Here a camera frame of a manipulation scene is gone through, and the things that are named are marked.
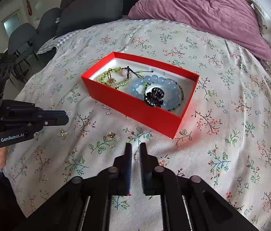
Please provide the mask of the red jewelry box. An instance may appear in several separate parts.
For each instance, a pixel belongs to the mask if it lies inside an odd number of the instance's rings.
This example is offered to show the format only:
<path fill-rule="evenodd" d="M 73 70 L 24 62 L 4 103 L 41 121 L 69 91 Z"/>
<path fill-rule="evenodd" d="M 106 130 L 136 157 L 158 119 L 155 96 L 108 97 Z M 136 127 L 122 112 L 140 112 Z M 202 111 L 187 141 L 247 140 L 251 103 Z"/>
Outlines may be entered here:
<path fill-rule="evenodd" d="M 200 76 L 158 60 L 113 52 L 81 78 L 93 99 L 174 138 Z M 161 107 L 144 102 L 144 96 L 154 87 L 165 93 Z"/>

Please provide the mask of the grey chair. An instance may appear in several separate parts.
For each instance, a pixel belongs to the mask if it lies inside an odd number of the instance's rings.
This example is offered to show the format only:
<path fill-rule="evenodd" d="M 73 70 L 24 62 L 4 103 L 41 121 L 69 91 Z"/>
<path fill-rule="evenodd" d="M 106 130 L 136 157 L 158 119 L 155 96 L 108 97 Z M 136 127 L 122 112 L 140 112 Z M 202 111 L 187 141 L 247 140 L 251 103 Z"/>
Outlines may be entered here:
<path fill-rule="evenodd" d="M 30 23 L 17 27 L 9 36 L 7 54 L 16 56 L 12 74 L 17 80 L 26 80 L 28 71 L 23 71 L 20 64 L 30 55 L 37 56 L 39 49 L 48 40 L 56 36 L 61 9 L 52 8 L 45 12 L 37 28 Z"/>

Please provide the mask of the white printed pillow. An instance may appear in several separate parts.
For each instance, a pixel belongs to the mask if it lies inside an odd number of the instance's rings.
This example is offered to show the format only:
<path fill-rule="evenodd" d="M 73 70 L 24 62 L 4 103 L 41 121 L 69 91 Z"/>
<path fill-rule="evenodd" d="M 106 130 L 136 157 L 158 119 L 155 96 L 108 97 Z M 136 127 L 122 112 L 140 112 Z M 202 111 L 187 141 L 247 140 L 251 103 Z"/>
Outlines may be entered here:
<path fill-rule="evenodd" d="M 271 49 L 271 17 L 264 10 L 258 0 L 251 0 L 258 18 L 259 29 L 263 39 L 269 44 Z"/>

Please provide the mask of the black flower hair clip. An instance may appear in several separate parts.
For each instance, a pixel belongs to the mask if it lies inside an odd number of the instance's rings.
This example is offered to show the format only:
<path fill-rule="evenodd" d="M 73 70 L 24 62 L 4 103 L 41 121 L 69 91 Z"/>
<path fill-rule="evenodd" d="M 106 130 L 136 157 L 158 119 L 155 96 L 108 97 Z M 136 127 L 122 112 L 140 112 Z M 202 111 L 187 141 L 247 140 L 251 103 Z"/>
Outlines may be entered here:
<path fill-rule="evenodd" d="M 154 87 L 144 96 L 144 102 L 150 107 L 161 107 L 165 93 L 162 89 Z"/>

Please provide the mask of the gold charm earring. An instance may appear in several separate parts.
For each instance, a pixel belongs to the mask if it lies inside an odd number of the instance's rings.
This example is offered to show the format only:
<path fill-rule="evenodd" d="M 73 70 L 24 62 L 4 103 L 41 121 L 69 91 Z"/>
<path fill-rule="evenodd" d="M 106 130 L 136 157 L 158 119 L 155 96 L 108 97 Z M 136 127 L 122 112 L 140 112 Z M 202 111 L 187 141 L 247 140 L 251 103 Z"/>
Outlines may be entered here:
<path fill-rule="evenodd" d="M 106 141 L 115 141 L 116 139 L 116 134 L 113 132 L 109 132 L 108 134 L 106 134 Z"/>
<path fill-rule="evenodd" d="M 60 132 L 60 135 L 61 135 L 62 137 L 66 137 L 68 134 L 69 134 L 69 133 L 68 133 L 67 131 L 64 131 L 64 130 L 62 130 L 62 131 Z"/>

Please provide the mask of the purple pillow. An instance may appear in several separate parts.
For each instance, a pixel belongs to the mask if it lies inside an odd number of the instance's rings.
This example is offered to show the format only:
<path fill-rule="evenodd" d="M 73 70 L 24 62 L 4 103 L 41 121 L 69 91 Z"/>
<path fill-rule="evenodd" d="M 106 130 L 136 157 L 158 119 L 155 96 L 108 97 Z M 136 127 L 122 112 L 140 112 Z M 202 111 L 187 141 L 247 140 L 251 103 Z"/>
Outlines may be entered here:
<path fill-rule="evenodd" d="M 271 49 L 262 37 L 250 0 L 139 0 L 129 11 L 131 19 L 175 21 L 231 40 L 263 60 Z"/>

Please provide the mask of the floral bed quilt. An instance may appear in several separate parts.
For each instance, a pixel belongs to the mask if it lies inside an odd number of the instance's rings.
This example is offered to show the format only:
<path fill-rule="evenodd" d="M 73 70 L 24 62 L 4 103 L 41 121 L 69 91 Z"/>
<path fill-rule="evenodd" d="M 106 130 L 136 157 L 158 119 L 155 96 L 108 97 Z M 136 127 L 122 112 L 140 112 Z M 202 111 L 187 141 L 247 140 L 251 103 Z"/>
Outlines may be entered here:
<path fill-rule="evenodd" d="M 200 76 L 170 139 L 97 102 L 81 75 L 112 52 L 156 59 Z M 73 33 L 17 100 L 64 110 L 10 148 L 5 175 L 26 216 L 74 176 L 93 177 L 132 144 L 131 196 L 111 199 L 111 230 L 162 230 L 160 199 L 142 193 L 138 148 L 180 177 L 198 175 L 259 230 L 271 230 L 271 64 L 229 40 L 181 23 L 121 19 Z M 62 137 L 64 130 L 69 134 Z M 106 134 L 116 134 L 106 141 Z"/>

